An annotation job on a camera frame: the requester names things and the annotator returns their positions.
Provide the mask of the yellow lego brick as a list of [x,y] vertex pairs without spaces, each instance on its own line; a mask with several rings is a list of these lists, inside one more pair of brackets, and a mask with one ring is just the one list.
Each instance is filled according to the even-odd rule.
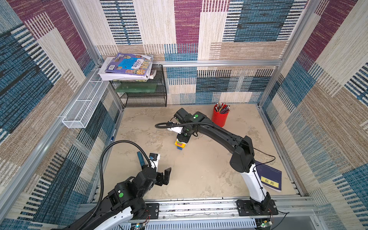
[[180,145],[180,144],[177,144],[175,142],[175,146],[177,146],[177,147],[181,147],[181,148],[185,148],[186,147],[186,143],[185,142],[182,142],[182,144]]

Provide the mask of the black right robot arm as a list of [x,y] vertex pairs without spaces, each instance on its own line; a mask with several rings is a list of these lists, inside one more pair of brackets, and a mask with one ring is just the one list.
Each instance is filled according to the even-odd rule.
[[249,199],[240,199],[236,202],[240,216],[278,215],[275,201],[271,199],[258,175],[255,148],[250,137],[242,138],[225,130],[201,112],[192,115],[181,108],[173,117],[176,123],[163,122],[156,124],[155,127],[176,132],[177,141],[182,144],[187,144],[192,136],[201,133],[219,143],[232,154],[230,166],[240,173],[250,193]]

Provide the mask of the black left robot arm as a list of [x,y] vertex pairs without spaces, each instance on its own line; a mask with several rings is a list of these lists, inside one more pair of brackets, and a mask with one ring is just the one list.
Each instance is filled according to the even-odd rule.
[[159,218],[160,204],[146,204],[143,197],[155,185],[168,185],[172,169],[168,168],[157,172],[156,162],[151,161],[144,150],[129,140],[118,140],[108,145],[99,160],[99,169],[103,169],[103,160],[107,151],[119,143],[128,143],[135,146],[145,157],[148,165],[137,176],[131,176],[118,183],[114,189],[104,196],[104,176],[100,174],[100,195],[94,209],[74,221],[65,230],[108,230],[124,221],[132,219],[143,220],[145,224],[152,219]]

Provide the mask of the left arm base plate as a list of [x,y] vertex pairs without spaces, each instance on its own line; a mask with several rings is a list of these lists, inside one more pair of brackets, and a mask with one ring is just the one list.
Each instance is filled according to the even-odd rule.
[[159,203],[146,203],[145,206],[138,205],[138,209],[132,210],[132,220],[146,220],[146,219],[158,219],[160,204]]

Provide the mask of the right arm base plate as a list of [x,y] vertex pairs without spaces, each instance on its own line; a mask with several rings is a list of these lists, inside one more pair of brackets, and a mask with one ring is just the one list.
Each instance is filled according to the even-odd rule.
[[274,200],[269,200],[266,204],[265,202],[259,203],[253,200],[241,200],[236,201],[236,208],[239,216],[275,216],[279,214]]

